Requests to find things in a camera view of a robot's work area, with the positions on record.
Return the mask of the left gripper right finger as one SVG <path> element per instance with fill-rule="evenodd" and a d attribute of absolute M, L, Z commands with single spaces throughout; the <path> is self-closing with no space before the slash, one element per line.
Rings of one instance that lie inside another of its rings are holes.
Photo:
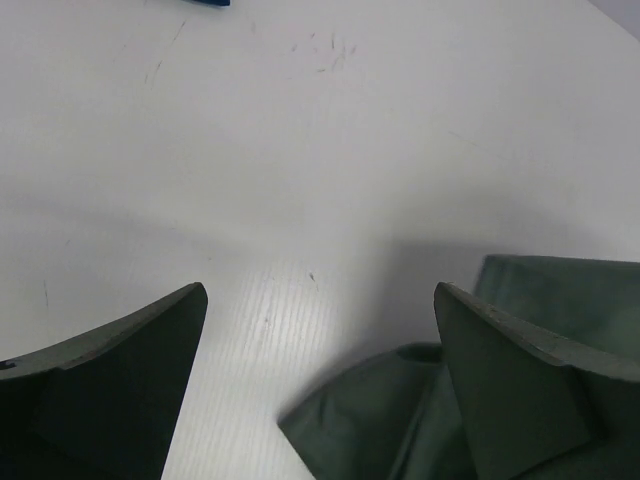
<path fill-rule="evenodd" d="M 637 362 L 449 283 L 437 285 L 434 310 L 479 478 L 638 478 Z"/>

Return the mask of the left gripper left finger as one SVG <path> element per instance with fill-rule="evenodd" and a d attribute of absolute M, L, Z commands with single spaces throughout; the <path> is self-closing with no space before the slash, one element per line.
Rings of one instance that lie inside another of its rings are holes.
<path fill-rule="evenodd" d="M 2 478 L 161 478 L 207 305 L 192 283 L 2 361 Z"/>

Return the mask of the dark grey t-shirt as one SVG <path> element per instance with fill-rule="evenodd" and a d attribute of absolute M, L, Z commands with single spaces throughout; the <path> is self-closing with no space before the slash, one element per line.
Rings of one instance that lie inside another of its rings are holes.
<path fill-rule="evenodd" d="M 637 264 L 491 255 L 434 311 L 279 420 L 315 478 L 638 477 Z"/>

